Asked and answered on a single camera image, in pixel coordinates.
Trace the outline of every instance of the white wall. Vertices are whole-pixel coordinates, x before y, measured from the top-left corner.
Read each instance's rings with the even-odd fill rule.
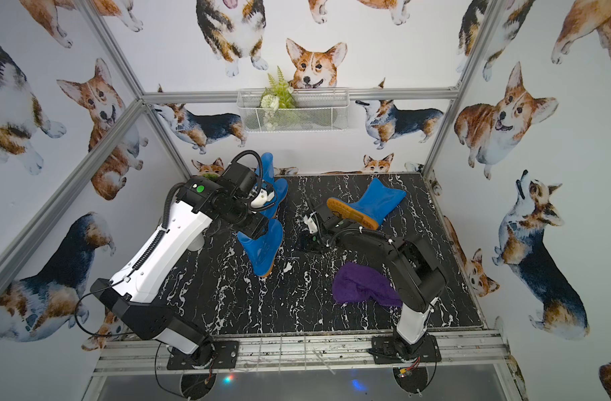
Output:
[[[17,156],[0,163],[0,254],[88,152],[93,123],[89,111],[65,95],[56,80],[85,82],[93,77],[97,58],[108,64],[113,86],[126,105],[133,96],[117,76],[79,12],[59,9],[59,21],[73,42],[56,42],[17,0],[0,0],[0,46],[27,76],[44,113],[67,133],[57,139],[40,129],[30,140],[44,159],[42,172],[30,175]],[[0,114],[15,110],[0,110]]]
[[[504,332],[521,367],[531,400],[608,400],[598,368],[611,361],[611,61],[594,31],[575,41],[562,63],[550,60],[573,0],[537,1],[517,38],[493,67],[470,85],[462,107],[496,105],[513,66],[521,61],[524,86],[535,98],[555,97],[557,111],[534,124],[517,147],[492,168],[467,164],[469,150],[451,130],[434,169],[443,187],[441,211],[449,217],[468,258],[483,249],[486,275],[499,290],[480,298],[489,325],[502,316]],[[590,334],[579,341],[538,330],[542,303],[509,266],[493,264],[497,230],[515,204],[515,181],[527,169],[545,184],[563,183],[551,197],[565,222],[546,226],[543,242],[580,295]]]
[[[110,278],[122,268],[156,229],[168,189],[183,177],[145,117],[136,126],[141,136],[149,139],[147,147],[140,152],[142,170],[131,169],[127,173],[128,184],[111,201],[102,199],[91,183],[88,184],[16,280],[36,275],[61,244],[72,223],[91,211],[106,220],[116,251],[113,256],[106,248],[95,251],[87,290],[97,278]],[[104,306],[93,296],[85,298],[83,305],[90,311],[84,327],[95,332],[104,320]],[[5,316],[8,314],[0,307],[0,328],[4,328]],[[81,349],[88,337],[76,326],[69,328],[67,322],[43,340],[22,343],[0,339],[0,401],[82,399],[100,356],[99,350]]]

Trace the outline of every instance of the corgi paw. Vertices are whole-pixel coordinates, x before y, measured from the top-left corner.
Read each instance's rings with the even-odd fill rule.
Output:
[[[490,81],[490,78],[492,78],[493,76],[493,71],[490,67],[488,68],[484,68],[484,71],[482,72],[482,75],[484,76],[484,80],[486,82]]]
[[[237,76],[238,75],[238,64],[237,63],[230,63],[226,68],[225,68],[225,73],[227,74],[227,76],[229,76],[230,78]]]
[[[269,67],[268,62],[266,60],[263,60],[262,58],[259,58],[256,61],[252,60],[252,65],[257,70],[263,70],[263,71],[268,69],[268,67]]]
[[[67,128],[57,121],[49,121],[49,129],[45,131],[50,138],[60,138],[67,133]]]

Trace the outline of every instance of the metal rail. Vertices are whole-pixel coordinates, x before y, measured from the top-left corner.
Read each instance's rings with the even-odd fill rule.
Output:
[[[484,57],[488,44],[490,43],[490,39],[493,37],[497,25],[499,25],[502,10],[504,9],[506,3],[506,0],[490,0],[488,2],[486,18],[479,28],[479,34],[477,35],[477,39],[475,40],[475,44],[466,64],[466,68],[464,69],[464,73],[458,84],[460,89],[457,91],[456,98],[450,102],[450,105],[444,114],[443,122],[439,128],[439,132],[437,133],[437,138],[434,140],[430,153],[428,153],[428,157],[423,164],[422,174],[425,180],[428,179],[428,176],[432,171],[432,166],[437,161],[439,152],[441,151],[441,147],[443,146],[448,131],[452,128],[452,122],[457,117],[457,113],[462,106],[463,98],[467,92],[472,77],[478,68],[481,58]]]

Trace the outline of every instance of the corgi ear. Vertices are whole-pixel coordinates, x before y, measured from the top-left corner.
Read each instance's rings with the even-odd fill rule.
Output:
[[[334,47],[325,52],[332,59],[332,63],[335,67],[339,67],[339,64],[345,58],[345,55],[348,53],[348,45],[341,42],[334,45]]]
[[[472,261],[481,264],[481,248],[479,248],[472,256]]]
[[[492,278],[486,276],[486,280],[488,280],[488,293],[494,293],[499,289],[499,283],[494,281]]]
[[[111,75],[107,64],[101,58],[96,59],[96,78],[101,78],[105,84],[111,85]]]
[[[287,54],[289,54],[292,59],[292,64],[296,66],[306,50],[290,38],[285,40],[285,47],[287,48]]]
[[[543,222],[552,226],[558,227],[564,225],[564,220],[562,220],[562,218],[559,216],[559,212],[552,204],[546,205],[542,212],[541,218]]]
[[[510,73],[510,77],[508,78],[508,85],[506,85],[506,93],[517,88],[523,87],[524,80],[522,79],[522,64],[518,61],[515,64],[515,68]]]
[[[559,103],[555,98],[539,98],[535,99],[536,108],[533,111],[533,124],[541,123],[548,117],[552,116],[557,110]]]
[[[83,93],[81,90],[82,85],[78,84],[77,82],[69,82],[64,80],[57,80],[56,82],[67,96],[73,99],[80,106],[85,107],[83,102]]]
[[[561,187],[562,185],[560,183],[554,184],[554,185],[549,185],[548,186],[548,192],[549,194],[552,194],[553,192],[555,192],[556,190],[558,190],[559,187]]]

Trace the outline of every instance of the corgi wallpaper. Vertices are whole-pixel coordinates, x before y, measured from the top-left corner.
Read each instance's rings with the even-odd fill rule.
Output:
[[[134,99],[79,12],[58,8],[61,29],[74,43],[67,49],[36,23],[30,3],[48,2],[0,0],[0,253],[87,155],[100,109],[109,99],[123,105]],[[93,117],[58,80],[87,82],[97,60],[111,79],[97,87],[104,96],[94,98]],[[103,113],[105,130],[114,121],[111,110]],[[115,116],[121,111],[116,107]]]
[[[98,277],[110,277],[140,249],[156,228],[167,190],[183,180],[146,117],[136,128],[149,137],[140,152],[142,170],[128,174],[128,185],[110,202],[89,182],[0,297],[0,401],[82,399],[99,349],[113,339],[80,330],[76,303]],[[77,316],[91,332],[130,331],[93,296]]]
[[[434,165],[437,202],[528,398],[611,400],[611,0],[506,7]]]

